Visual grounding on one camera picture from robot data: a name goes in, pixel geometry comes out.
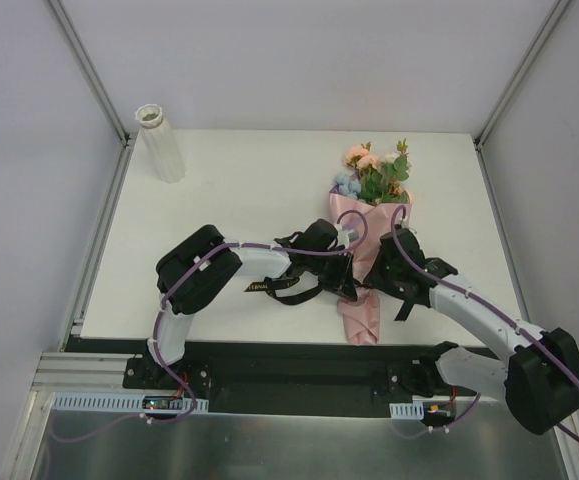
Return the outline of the pink flower bouquet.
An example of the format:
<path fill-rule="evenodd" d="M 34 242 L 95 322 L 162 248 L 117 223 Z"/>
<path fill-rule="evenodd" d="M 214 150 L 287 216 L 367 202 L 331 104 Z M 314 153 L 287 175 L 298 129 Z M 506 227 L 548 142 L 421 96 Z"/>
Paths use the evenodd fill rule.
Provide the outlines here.
<path fill-rule="evenodd" d="M 365 238 L 354 250 L 353 278 L 357 299 L 338 301 L 346 338 L 353 345 L 375 345 L 380 336 L 380 298 L 365 285 L 378 256 L 380 237 L 400 205 L 410 206 L 404 183 L 410 177 L 409 146 L 405 139 L 382 157 L 372 152 L 372 144 L 351 147 L 343 156 L 346 174 L 336 176 L 329 193 L 330 215 Z"/>

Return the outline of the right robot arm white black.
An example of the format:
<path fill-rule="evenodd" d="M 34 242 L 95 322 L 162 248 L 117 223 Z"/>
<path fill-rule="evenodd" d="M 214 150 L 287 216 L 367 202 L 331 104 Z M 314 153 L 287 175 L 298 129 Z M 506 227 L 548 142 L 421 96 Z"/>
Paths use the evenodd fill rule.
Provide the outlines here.
<path fill-rule="evenodd" d="M 561 328 L 546 331 L 514 320 L 474 289 L 458 270 L 426 257 L 408 228 L 380 239 L 367 286 L 402 300 L 396 318 L 417 306 L 470 332 L 490 356 L 444 341 L 425 350 L 399 376 L 403 389 L 430 398 L 464 387 L 506 404 L 526 430 L 541 435 L 579 410 L 579 350 Z"/>

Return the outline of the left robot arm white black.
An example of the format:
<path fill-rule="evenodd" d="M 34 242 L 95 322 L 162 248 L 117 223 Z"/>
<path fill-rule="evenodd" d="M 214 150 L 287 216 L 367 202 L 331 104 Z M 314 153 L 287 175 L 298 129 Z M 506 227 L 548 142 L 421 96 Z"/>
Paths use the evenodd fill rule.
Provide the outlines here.
<path fill-rule="evenodd" d="M 247 293 L 263 292 L 287 306 L 303 304 L 321 292 L 357 299 L 354 251 L 367 227 L 318 219 L 303 231 L 268 244 L 229 241 L 205 225 L 157 263 L 159 313 L 147 347 L 152 359 L 145 375 L 157 388 L 173 387 L 178 363 L 195 315 L 235 277 L 251 278 Z"/>

